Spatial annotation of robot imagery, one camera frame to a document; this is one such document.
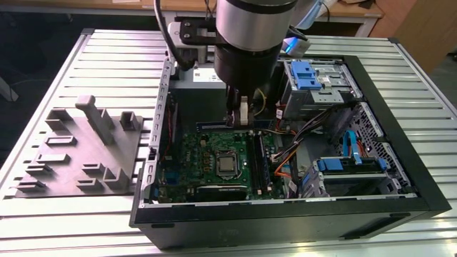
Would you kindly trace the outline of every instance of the ram slot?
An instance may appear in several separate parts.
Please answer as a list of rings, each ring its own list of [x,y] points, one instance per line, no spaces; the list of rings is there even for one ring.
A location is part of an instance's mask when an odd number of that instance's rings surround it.
[[[260,185],[263,192],[271,191],[271,171],[269,162],[267,160],[265,146],[263,136],[260,134],[255,135],[255,152],[257,159],[257,174],[260,179]]]
[[[253,136],[249,133],[245,134],[245,145],[247,145],[247,150],[248,150],[248,163],[249,163],[249,169],[251,169],[252,192],[253,194],[261,194],[255,140],[253,140]]]

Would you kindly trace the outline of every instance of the motherboard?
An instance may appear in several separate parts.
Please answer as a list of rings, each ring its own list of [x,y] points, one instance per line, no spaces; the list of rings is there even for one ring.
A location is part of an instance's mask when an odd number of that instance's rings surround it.
[[[271,167],[273,137],[253,131],[184,134],[179,161],[164,161],[159,173],[159,202],[284,198],[283,180]]]

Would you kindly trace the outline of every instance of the wooden table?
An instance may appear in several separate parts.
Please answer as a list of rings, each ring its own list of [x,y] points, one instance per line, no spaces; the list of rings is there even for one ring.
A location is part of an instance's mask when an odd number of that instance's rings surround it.
[[[171,22],[176,16],[204,16],[204,0],[163,0],[164,16]],[[154,15],[154,0],[140,0],[135,3],[116,3],[112,0],[2,0],[0,11],[80,13],[80,14],[122,14]],[[361,24],[356,36],[368,36],[377,19],[384,16],[383,11],[372,5],[371,9],[357,4],[337,2],[331,8],[331,22]],[[317,21],[327,21],[327,14]]]

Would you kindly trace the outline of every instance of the green motherboard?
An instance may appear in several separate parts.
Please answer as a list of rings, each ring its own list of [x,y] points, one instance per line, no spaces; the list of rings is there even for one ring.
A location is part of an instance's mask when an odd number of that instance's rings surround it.
[[[263,140],[263,153],[269,163],[276,153],[275,135],[256,132]],[[160,202],[194,202],[195,193],[202,186],[241,186],[247,189],[244,200],[280,199],[284,197],[283,180],[275,178],[273,167],[268,164],[268,190],[253,188],[252,162],[253,149],[249,139],[253,132],[208,132],[183,135],[178,148],[179,160],[159,173]]]

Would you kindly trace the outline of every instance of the cpu socket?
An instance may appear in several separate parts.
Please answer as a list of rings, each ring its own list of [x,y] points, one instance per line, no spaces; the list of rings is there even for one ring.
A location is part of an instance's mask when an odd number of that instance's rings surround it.
[[[216,175],[223,179],[232,179],[239,174],[236,152],[232,150],[216,153]]]

